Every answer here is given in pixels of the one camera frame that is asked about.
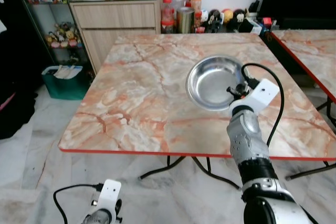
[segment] red table edge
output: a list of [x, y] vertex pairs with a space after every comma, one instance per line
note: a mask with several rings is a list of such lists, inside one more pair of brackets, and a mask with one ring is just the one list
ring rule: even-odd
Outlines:
[[[229, 154], [204, 154], [204, 153], [178, 153], [178, 152], [136, 152], [136, 151], [104, 151], [104, 150], [79, 150], [63, 149], [66, 153], [91, 153], [91, 154], [131, 154], [131, 155], [154, 155], [154, 156], [181, 156], [181, 157], [223, 157], [231, 158]], [[336, 161], [336, 157], [277, 157], [271, 156], [271, 159], [278, 160], [297, 160], [297, 161]]]
[[292, 56], [292, 58], [306, 71], [306, 73], [320, 86], [320, 88], [327, 94], [327, 96], [336, 103], [336, 97], [322, 84], [319, 79], [303, 64], [302, 61], [274, 34], [270, 33], [271, 36], [280, 44], [280, 46]]

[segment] wooden cabinet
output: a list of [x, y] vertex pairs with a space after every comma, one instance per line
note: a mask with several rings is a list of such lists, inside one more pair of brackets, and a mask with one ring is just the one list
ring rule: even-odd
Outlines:
[[154, 29], [83, 30], [82, 32], [89, 50], [88, 53], [97, 72], [119, 36], [155, 34]]
[[95, 73], [119, 36], [160, 33], [161, 3], [162, 0], [70, 3]]

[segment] marble table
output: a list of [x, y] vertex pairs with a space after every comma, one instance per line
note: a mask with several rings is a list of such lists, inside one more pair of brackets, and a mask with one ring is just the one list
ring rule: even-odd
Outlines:
[[[279, 77], [285, 109], [270, 145], [277, 159], [336, 160], [336, 136], [283, 66], [253, 34], [119, 37], [59, 142], [64, 152], [230, 157], [227, 111], [195, 106], [192, 66], [213, 54], [257, 62]], [[255, 67], [256, 78], [272, 77]], [[259, 115], [266, 141], [280, 95]]]
[[336, 30], [279, 30], [272, 33], [336, 103]]

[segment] black cable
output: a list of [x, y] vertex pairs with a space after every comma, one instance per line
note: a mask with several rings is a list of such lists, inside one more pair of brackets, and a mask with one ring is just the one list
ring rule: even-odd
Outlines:
[[73, 185], [73, 186], [64, 187], [64, 188], [58, 189], [57, 191], [54, 192], [54, 195], [53, 195], [54, 202], [55, 202], [56, 207], [58, 208], [58, 210], [60, 211], [60, 213], [61, 213], [61, 215], [63, 217], [64, 224], [68, 224], [68, 219], [67, 219], [67, 216], [65, 215], [62, 207], [58, 203], [56, 195], [60, 191], [67, 190], [67, 189], [74, 188], [74, 187], [82, 187], [82, 186], [92, 187], [92, 188], [95, 188], [97, 191], [101, 191], [102, 188], [103, 188], [103, 186], [104, 186], [104, 184], [97, 184], [97, 185], [79, 184], [79, 185]]
[[311, 223], [313, 224], [319, 224], [312, 215], [310, 215], [302, 206], [300, 206], [302, 208], [302, 210], [306, 213], [308, 219], [311, 221]]
[[282, 84], [281, 84], [281, 82], [280, 82], [280, 80], [279, 80], [279, 78], [277, 77], [277, 75], [272, 71], [272, 70], [270, 70], [269, 68], [267, 68], [267, 67], [265, 67], [265, 66], [263, 66], [263, 65], [261, 65], [261, 64], [258, 64], [258, 63], [247, 63], [247, 64], [245, 64], [245, 65], [243, 65], [242, 67], [241, 67], [241, 73], [242, 73], [242, 75], [243, 75], [243, 77], [245, 78], [245, 80], [249, 83], [249, 82], [252, 82], [253, 84], [255, 83], [255, 79], [251, 79], [250, 77], [248, 77], [247, 75], [246, 75], [246, 73], [244, 72], [244, 69], [247, 67], [247, 66], [256, 66], [256, 67], [260, 67], [260, 68], [262, 68], [262, 69], [265, 69], [267, 72], [269, 72], [272, 76], [273, 76], [273, 78], [275, 79], [275, 81], [277, 82], [277, 85], [279, 86], [279, 89], [280, 89], [280, 97], [281, 97], [281, 104], [280, 104], [280, 110], [279, 110], [279, 114], [278, 114], [278, 117], [277, 117], [277, 119], [276, 119], [276, 121], [275, 121], [275, 123], [274, 123], [274, 125], [273, 125], [273, 128], [272, 128], [272, 130], [271, 130], [271, 132], [269, 133], [269, 136], [268, 136], [268, 140], [267, 140], [267, 146], [269, 146], [269, 144], [270, 144], [270, 142], [271, 142], [271, 140], [272, 140], [272, 137], [273, 137], [273, 135], [274, 135], [274, 132], [275, 132], [275, 130], [277, 129], [277, 126], [278, 126], [278, 124], [279, 124], [279, 122], [280, 122], [280, 119], [281, 119], [281, 116], [282, 116], [282, 113], [283, 113], [283, 108], [284, 108], [284, 106], [285, 106], [285, 93], [284, 93], [284, 89], [283, 89], [283, 87], [282, 87]]

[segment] cabinet drawer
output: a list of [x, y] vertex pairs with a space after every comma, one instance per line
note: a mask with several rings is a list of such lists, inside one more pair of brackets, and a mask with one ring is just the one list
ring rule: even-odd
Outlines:
[[155, 34], [154, 29], [83, 30], [82, 32], [96, 72], [99, 71], [112, 45], [119, 36]]
[[154, 4], [76, 5], [81, 28], [155, 27]]

